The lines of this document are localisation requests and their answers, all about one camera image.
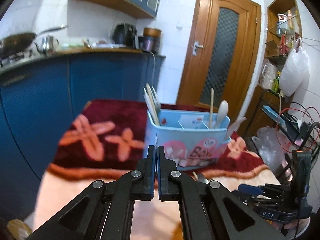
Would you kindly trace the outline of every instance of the plastic storage box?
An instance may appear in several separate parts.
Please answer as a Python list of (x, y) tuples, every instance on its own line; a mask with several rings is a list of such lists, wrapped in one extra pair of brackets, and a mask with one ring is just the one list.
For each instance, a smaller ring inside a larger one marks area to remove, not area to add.
[[(153, 123), (147, 111), (147, 127), (143, 157), (148, 146), (164, 146), (165, 156), (174, 160), (178, 170), (207, 166), (225, 152), (230, 137), (226, 138), (230, 119), (226, 117), (218, 129), (209, 129), (209, 113), (181, 110), (163, 110), (158, 113), (161, 126)], [(212, 115), (212, 127), (217, 114)]]

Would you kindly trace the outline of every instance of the door frame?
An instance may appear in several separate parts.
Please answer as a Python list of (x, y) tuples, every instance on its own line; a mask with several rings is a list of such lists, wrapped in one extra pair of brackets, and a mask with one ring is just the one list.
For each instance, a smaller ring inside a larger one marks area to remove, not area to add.
[[(239, 98), (239, 103), (236, 105), (236, 109), (232, 110), (232, 112), (236, 113), (237, 116), (239, 115), (239, 112), (240, 112), (241, 107), (244, 103), (245, 97), (247, 95), (247, 92), (248, 92), (248, 89), (249, 89), (249, 86), (251, 83), (253, 71), (254, 71), (257, 57), (258, 57), (260, 35), (261, 35), (261, 5), (259, 5), (258, 3), (255, 3), (251, 0), (249, 0), (249, 1), (257, 7), (256, 35), (255, 35), (255, 40), (254, 40), (254, 45), (253, 45), (252, 58), (250, 60), (248, 76), (245, 80), (245, 86), (243, 88), (243, 92), (241, 94), (241, 97)], [(201, 4), (201, 0), (196, 0), (195, 11), (193, 14), (193, 19), (192, 19), (192, 27), (191, 27), (191, 32), (190, 32), (190, 37), (189, 37), (189, 42), (188, 42), (188, 49), (187, 49), (187, 54), (186, 54), (182, 77), (181, 77), (181, 83), (180, 83), (177, 102), (176, 102), (177, 105), (181, 104), (180, 100), (181, 100), (182, 89), (184, 86), (187, 85), (187, 84), (185, 84), (185, 80), (187, 78), (188, 72), (191, 71), (191, 63), (192, 63), (192, 57), (193, 57), (193, 55), (192, 55), (193, 43), (195, 41), (196, 25), (197, 25), (197, 21), (199, 18), (200, 6), (206, 6), (206, 5)]]

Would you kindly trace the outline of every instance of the countertop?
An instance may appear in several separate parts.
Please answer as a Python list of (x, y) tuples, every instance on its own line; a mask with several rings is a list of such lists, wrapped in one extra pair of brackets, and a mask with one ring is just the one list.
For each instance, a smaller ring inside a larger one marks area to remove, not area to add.
[[(10, 65), (5, 65), (4, 67), (0, 68), (0, 75), (10, 72), (16, 68), (32, 64), (38, 61), (42, 60), (49, 60), (53, 58), (63, 57), (67, 55), (76, 55), (76, 54), (86, 54), (86, 53), (134, 53), (134, 54), (144, 54), (144, 56), (151, 56), (150, 53), (143, 52), (140, 49), (126, 49), (126, 48), (119, 48), (119, 49), (105, 49), (105, 48), (99, 48), (99, 49), (89, 49), (89, 48), (72, 48), (72, 49), (65, 49), (65, 50), (58, 50), (54, 54), (45, 56), (37, 54), (36, 56), (24, 58), (17, 62), (14, 62)], [(155, 57), (165, 57), (162, 55), (155, 54)]]

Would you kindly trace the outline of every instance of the silver kettle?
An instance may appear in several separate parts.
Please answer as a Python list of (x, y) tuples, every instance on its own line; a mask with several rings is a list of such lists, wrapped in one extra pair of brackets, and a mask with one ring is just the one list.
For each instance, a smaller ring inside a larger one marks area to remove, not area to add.
[(53, 36), (47, 35), (42, 38), (40, 46), (36, 42), (35, 45), (40, 54), (48, 55), (54, 53), (56, 47), (59, 45), (59, 41)]

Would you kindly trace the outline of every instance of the metal screw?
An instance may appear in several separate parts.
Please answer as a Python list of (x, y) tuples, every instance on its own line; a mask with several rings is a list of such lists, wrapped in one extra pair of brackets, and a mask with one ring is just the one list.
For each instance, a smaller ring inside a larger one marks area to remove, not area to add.
[(101, 180), (97, 180), (93, 183), (94, 188), (100, 188), (102, 187), (102, 185), (103, 185), (103, 182)]
[(220, 183), (218, 181), (216, 181), (216, 180), (213, 180), (213, 181), (210, 182), (210, 187), (218, 188), (218, 187), (220, 187)]
[(181, 176), (181, 172), (180, 171), (172, 171), (171, 172), (171, 176), (175, 177), (175, 178), (180, 177)]
[(132, 172), (131, 172), (131, 176), (132, 176), (132, 177), (136, 177), (136, 178), (137, 178), (137, 177), (139, 177), (140, 175), (141, 175), (141, 171), (132, 171)]

